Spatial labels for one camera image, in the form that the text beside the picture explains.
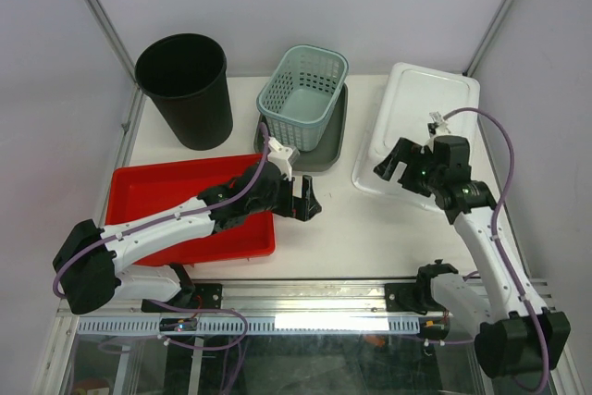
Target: cable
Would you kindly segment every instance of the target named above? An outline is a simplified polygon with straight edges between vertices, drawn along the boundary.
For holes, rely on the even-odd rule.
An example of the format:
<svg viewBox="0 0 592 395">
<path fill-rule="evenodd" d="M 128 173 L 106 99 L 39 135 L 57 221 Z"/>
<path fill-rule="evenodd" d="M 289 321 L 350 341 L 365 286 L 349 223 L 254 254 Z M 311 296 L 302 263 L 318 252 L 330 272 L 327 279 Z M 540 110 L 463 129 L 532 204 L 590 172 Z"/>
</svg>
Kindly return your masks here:
<svg viewBox="0 0 592 395">
<path fill-rule="evenodd" d="M 228 363 L 228 351 L 230 351 L 230 349 L 226 349 L 224 351 L 224 360 L 222 361 L 222 377 L 220 378 L 220 389 L 218 390 L 219 393 L 222 393 L 224 390 L 224 382 L 226 380 L 226 365 Z"/>
<path fill-rule="evenodd" d="M 202 301 L 202 297 L 201 297 L 200 295 L 197 295 L 197 296 L 196 296 L 194 299 L 195 299 L 195 300 L 197 300 L 197 301 L 199 302 L 199 305 L 197 306 L 197 310 L 200 310 L 200 309 L 202 308 L 202 305 L 204 305 L 204 304 L 203 304 L 203 301 Z M 191 318 L 195 318 L 195 317 L 197 317 L 197 315 L 198 315 L 198 314 L 199 314 L 199 312 L 195 312 L 195 313 L 194 313 L 194 314 L 191 316 Z"/>
<path fill-rule="evenodd" d="M 514 267 L 512 266 L 512 263 L 510 262 L 510 258 L 508 257 L 508 254 L 506 253 L 503 245 L 501 244 L 500 237 L 498 236 L 498 218 L 500 217 L 501 209 L 503 208 L 503 205 L 506 202 L 506 198 L 507 198 L 508 192 L 510 190 L 510 184 L 512 183 L 512 179 L 514 176 L 514 160 L 515 159 L 514 159 L 514 147 L 512 144 L 512 140 L 510 139 L 510 135 L 508 134 L 506 129 L 503 128 L 503 126 L 501 125 L 501 123 L 497 119 L 495 119 L 493 116 L 491 116 L 488 112 L 480 110 L 478 108 L 472 108 L 470 106 L 458 108 L 456 110 L 449 112 L 446 116 L 444 116 L 444 120 L 448 120 L 450 117 L 456 116 L 459 113 L 462 113 L 465 111 L 471 111 L 473 113 L 477 113 L 478 115 L 486 117 L 488 120 L 490 120 L 499 129 L 499 131 L 501 132 L 503 138 L 505 139 L 505 141 L 508 145 L 508 151 L 510 152 L 510 165 L 508 168 L 508 178 L 506 178 L 506 183 L 504 184 L 503 189 L 501 191 L 501 195 L 499 196 L 500 198 L 498 200 L 498 204 L 496 205 L 496 208 L 493 210 L 493 215 L 491 216 L 491 234 L 493 235 L 493 240 L 494 240 L 495 245 L 498 249 L 499 256 L 501 257 L 501 261 L 506 266 L 508 273 L 510 273 L 510 276 L 512 277 L 512 281 L 513 281 L 514 285 L 516 286 L 518 293 L 520 294 L 520 296 L 524 297 L 526 295 L 526 290 L 525 290 L 524 286 L 522 285 L 522 282 L 518 278 L 516 270 L 514 270 Z M 541 352 L 541 356 L 543 359 L 543 371 L 542 371 L 540 380 L 538 381 L 538 385 L 533 389 L 523 386 L 522 383 L 520 383 L 516 380 L 514 380 L 514 381 L 516 382 L 516 384 L 518 386 L 520 386 L 520 388 L 522 388 L 524 390 L 527 390 L 527 391 L 533 392 L 533 393 L 540 393 L 549 383 L 549 350 L 547 349 L 547 341 L 545 340 L 545 335 L 543 333 L 543 329 L 540 325 L 540 322 L 538 321 L 537 314 L 535 313 L 535 309 L 534 309 L 533 305 L 527 299 L 524 299 L 524 306 L 526 307 L 526 311 L 530 315 L 530 317 L 533 321 L 533 324 L 535 325 L 536 335 L 538 336 L 538 342 L 540 343 L 540 352 Z"/>
<path fill-rule="evenodd" d="M 439 320 L 440 323 L 444 323 L 444 324 L 448 324 L 449 322 L 449 317 L 450 317 L 450 312 L 447 310 L 444 311 L 443 316 L 441 317 L 441 319 Z"/>
<path fill-rule="evenodd" d="M 186 314 L 188 312 L 188 309 L 180 309 L 178 307 L 174 307 L 172 305 L 169 305 L 165 302 L 160 302 L 160 301 L 156 301 L 156 300 L 148 300 L 148 301 L 150 301 L 153 304 L 159 305 L 160 307 L 167 309 L 170 312 L 178 312 L 178 313 L 182 313 L 182 314 Z M 165 338 L 165 344 L 168 344 L 168 343 L 175 344 L 176 346 L 184 347 L 185 349 L 191 349 L 192 351 L 216 352 L 216 351 L 225 351 L 226 349 L 230 349 L 231 347 L 236 346 L 244 339 L 244 337 L 247 336 L 247 332 L 249 331 L 249 321 L 247 321 L 247 318 L 245 318 L 243 315 L 239 314 L 238 312 L 235 312 L 234 310 L 199 309 L 196 312 L 200 315 L 202 315 L 202 314 L 217 314 L 217 315 L 236 316 L 237 318 L 239 318 L 242 321 L 242 324 L 243 324 L 242 333 L 237 338 L 235 338 L 232 342 L 229 342 L 228 344 L 226 344 L 224 346 L 191 346 L 190 344 L 185 344 L 183 342 L 179 342 L 179 341 L 176 341 L 170 337 L 162 335 L 161 337 Z"/>
<path fill-rule="evenodd" d="M 249 183 L 241 191 L 239 191 L 237 194 L 235 194 L 231 198 L 227 199 L 226 201 L 222 201 L 221 203 L 217 203 L 217 204 L 208 205 L 206 207 L 198 208 L 195 210 L 187 210 L 184 212 L 180 212 L 181 217 L 194 216 L 194 215 L 199 215 L 200 213 L 205 213 L 205 212 L 209 212 L 212 210 L 216 210 L 218 208 L 224 207 L 225 205 L 230 205 L 230 204 L 236 203 L 240 198 L 242 198 L 245 194 L 247 194 L 247 192 L 253 187 L 254 183 L 259 179 L 259 176 L 261 175 L 265 161 L 267 160 L 267 155 L 269 154 L 269 132 L 267 130 L 267 126 L 262 122 L 259 124 L 259 130 L 261 131 L 261 133 L 263 134 L 263 137 L 264 137 L 263 153 L 261 155 L 261 161 L 259 162 L 259 165 L 257 166 L 257 169 L 255 170 L 253 177 L 251 178 Z M 155 226 L 156 224 L 160 224 L 162 222 L 166 222 L 168 220 L 175 219 L 175 218 L 176 218 L 176 216 L 174 214 L 161 216 L 155 220 L 140 224 L 138 227 L 133 227 L 133 228 L 129 228 L 127 230 L 123 230 L 121 232 L 121 235 L 128 236 L 133 233 L 137 233 L 138 231 Z M 64 265 L 62 265 L 62 267 L 55 274 L 54 283 L 52 286 L 53 291 L 54 291 L 54 295 L 57 296 L 58 298 L 66 298 L 66 295 L 59 290 L 59 281 L 64 276 L 64 274 L 68 271 L 68 269 L 71 268 L 72 265 L 74 265 L 79 259 L 81 259 L 82 256 L 88 254 L 89 252 L 93 251 L 97 247 L 105 245 L 105 244 L 107 244 L 111 241 L 114 241 L 116 239 L 117 239 L 117 236 L 112 235 L 112 236 L 108 236 L 102 240 L 99 240 L 97 242 L 93 242 L 91 245 L 83 248 L 78 253 L 76 253 L 74 256 L 72 256 L 70 259 L 68 259 L 66 261 L 66 263 Z"/>
<path fill-rule="evenodd" d="M 237 378 L 239 377 L 239 372 L 241 371 L 242 365 L 244 364 L 244 360 L 247 356 L 247 348 L 248 347 L 249 347 L 248 340 L 245 341 L 244 349 L 241 347 L 241 344 L 239 343 L 239 361 L 237 362 L 234 372 L 232 373 L 232 377 L 228 381 L 224 390 L 222 392 L 220 392 L 220 395 L 230 395 L 230 392 L 232 391 L 232 387 L 234 386 L 234 383 L 236 382 Z"/>
<path fill-rule="evenodd" d="M 469 278 L 472 278 L 472 277 L 474 277 L 475 275 L 478 275 L 478 274 L 479 274 L 479 271 L 476 270 L 476 271 L 471 272 L 468 275 L 465 275 L 464 277 L 462 277 L 462 280 L 463 281 L 467 281 L 467 280 L 469 280 Z"/>
</svg>

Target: glass panel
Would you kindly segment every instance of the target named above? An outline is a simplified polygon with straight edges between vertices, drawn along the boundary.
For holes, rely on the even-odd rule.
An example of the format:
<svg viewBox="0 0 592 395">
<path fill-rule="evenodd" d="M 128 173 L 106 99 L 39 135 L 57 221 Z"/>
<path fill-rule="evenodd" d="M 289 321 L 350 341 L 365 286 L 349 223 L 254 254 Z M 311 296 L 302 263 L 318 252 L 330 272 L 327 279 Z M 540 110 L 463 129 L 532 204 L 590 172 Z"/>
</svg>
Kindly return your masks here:
<svg viewBox="0 0 592 395">
<path fill-rule="evenodd" d="M 449 339 L 461 339 L 453 318 L 448 323 Z M 223 335 L 175 339 L 199 346 L 233 340 Z M 73 372 L 67 373 L 62 394 L 491 393 L 484 388 L 472 344 L 426 348 L 420 340 L 397 335 L 251 335 L 228 353 L 164 347 L 155 337 L 83 335 L 77 336 L 70 361 Z M 521 381 L 533 387 L 537 376 Z M 510 378 L 485 384 L 498 394 L 523 393 Z"/>
</svg>

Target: white lid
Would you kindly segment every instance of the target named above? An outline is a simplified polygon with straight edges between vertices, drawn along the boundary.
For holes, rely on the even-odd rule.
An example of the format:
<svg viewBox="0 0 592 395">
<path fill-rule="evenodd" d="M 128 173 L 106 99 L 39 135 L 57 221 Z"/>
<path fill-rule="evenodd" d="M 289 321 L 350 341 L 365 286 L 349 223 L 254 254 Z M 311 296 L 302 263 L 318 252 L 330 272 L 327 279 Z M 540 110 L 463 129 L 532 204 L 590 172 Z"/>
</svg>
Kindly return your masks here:
<svg viewBox="0 0 592 395">
<path fill-rule="evenodd" d="M 429 139 L 429 113 L 442 116 L 464 106 L 479 106 L 479 82 L 415 65 L 396 64 L 376 118 L 368 154 L 377 163 L 389 155 L 399 138 L 420 144 Z M 452 134 L 469 142 L 475 135 L 476 115 L 462 113 L 450 120 Z"/>
</svg>

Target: white wall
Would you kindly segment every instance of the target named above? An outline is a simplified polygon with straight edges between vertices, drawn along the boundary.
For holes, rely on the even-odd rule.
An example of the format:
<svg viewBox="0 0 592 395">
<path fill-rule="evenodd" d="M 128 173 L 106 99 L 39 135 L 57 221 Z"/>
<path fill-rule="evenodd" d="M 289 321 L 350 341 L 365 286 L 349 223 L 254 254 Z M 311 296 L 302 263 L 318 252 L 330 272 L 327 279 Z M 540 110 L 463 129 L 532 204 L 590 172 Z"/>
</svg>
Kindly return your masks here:
<svg viewBox="0 0 592 395">
<path fill-rule="evenodd" d="M 101 0 L 134 60 L 177 32 L 218 40 L 232 75 L 269 74 L 290 46 L 342 52 L 353 73 L 405 61 L 465 70 L 501 0 Z"/>
<path fill-rule="evenodd" d="M 536 277 L 572 323 L 571 347 L 592 391 L 592 0 L 517 0 L 477 71 L 481 105 L 515 143 L 509 210 Z M 507 149 L 493 129 L 496 167 Z"/>
<path fill-rule="evenodd" d="M 0 0 L 0 381 L 31 393 L 51 261 L 99 206 L 131 82 L 83 0 Z"/>
</svg>

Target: metal bracket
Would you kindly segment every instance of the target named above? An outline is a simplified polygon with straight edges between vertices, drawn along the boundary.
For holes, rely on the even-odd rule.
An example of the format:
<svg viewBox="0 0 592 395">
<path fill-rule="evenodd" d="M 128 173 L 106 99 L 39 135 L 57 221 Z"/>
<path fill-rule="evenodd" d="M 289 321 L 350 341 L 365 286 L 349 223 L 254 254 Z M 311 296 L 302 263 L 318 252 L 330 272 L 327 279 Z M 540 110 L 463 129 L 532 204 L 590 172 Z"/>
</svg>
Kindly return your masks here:
<svg viewBox="0 0 592 395">
<path fill-rule="evenodd" d="M 201 299 L 203 309 L 219 309 L 222 306 L 222 284 L 196 282 L 193 299 Z"/>
<path fill-rule="evenodd" d="M 443 312 L 445 307 L 437 302 L 433 305 L 420 305 L 413 293 L 415 283 L 388 283 L 385 284 L 385 303 L 387 312 L 415 312 L 419 315 L 427 315 L 428 312 Z"/>
</svg>

